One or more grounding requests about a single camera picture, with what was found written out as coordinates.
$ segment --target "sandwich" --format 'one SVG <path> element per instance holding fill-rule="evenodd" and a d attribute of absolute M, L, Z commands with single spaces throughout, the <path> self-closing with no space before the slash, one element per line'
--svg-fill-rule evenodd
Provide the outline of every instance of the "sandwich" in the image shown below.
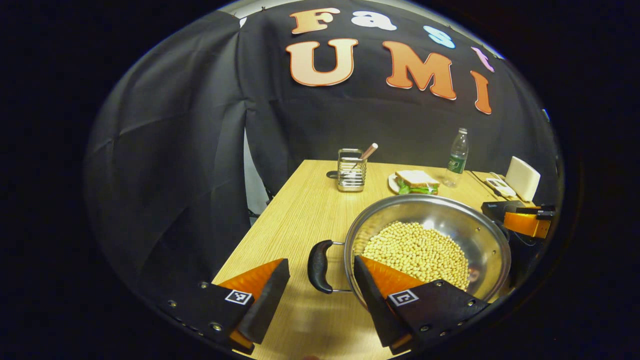
<path fill-rule="evenodd" d="M 422 170 L 402 170 L 396 172 L 398 193 L 428 193 L 438 195 L 440 183 Z"/>

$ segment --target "plastic water bottle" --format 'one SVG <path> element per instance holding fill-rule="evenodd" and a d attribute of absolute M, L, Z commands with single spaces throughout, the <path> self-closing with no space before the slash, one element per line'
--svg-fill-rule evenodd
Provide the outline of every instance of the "plastic water bottle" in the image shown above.
<path fill-rule="evenodd" d="M 450 188 L 455 188 L 458 185 L 467 164 L 468 154 L 467 129 L 461 127 L 458 129 L 456 139 L 453 140 L 453 145 L 451 145 L 451 155 L 449 156 L 449 164 L 444 176 L 444 185 Z"/>

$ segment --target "green bottle label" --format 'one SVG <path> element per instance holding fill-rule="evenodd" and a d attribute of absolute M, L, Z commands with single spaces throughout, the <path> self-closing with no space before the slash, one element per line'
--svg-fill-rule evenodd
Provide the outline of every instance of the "green bottle label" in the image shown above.
<path fill-rule="evenodd" d="M 451 157 L 449 157 L 449 171 L 462 174 L 466 163 L 466 159 L 461 159 L 457 156 L 451 155 Z"/>

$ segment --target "stainless steel pot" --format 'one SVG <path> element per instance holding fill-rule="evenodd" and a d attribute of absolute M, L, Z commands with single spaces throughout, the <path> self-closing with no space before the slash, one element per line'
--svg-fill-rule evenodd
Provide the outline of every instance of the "stainless steel pot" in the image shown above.
<path fill-rule="evenodd" d="M 309 254 L 307 272 L 311 284 L 321 292 L 352 291 L 367 307 L 353 275 L 353 262 L 361 255 L 371 237 L 394 221 L 419 222 L 451 236 L 472 270 L 467 293 L 489 301 L 504 284 L 511 266 L 508 232 L 488 217 L 461 202 L 437 195 L 407 194 L 375 202 L 356 218 L 344 243 L 332 240 L 316 244 Z M 350 290 L 335 290 L 326 281 L 326 250 L 344 246 L 344 267 Z"/>

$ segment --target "wire mesh cup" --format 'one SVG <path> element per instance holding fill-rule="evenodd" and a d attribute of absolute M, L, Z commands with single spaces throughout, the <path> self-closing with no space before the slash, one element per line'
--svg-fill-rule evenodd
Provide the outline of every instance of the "wire mesh cup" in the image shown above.
<path fill-rule="evenodd" d="M 361 192 L 367 175 L 367 160 L 361 160 L 362 150 L 338 150 L 338 190 Z"/>

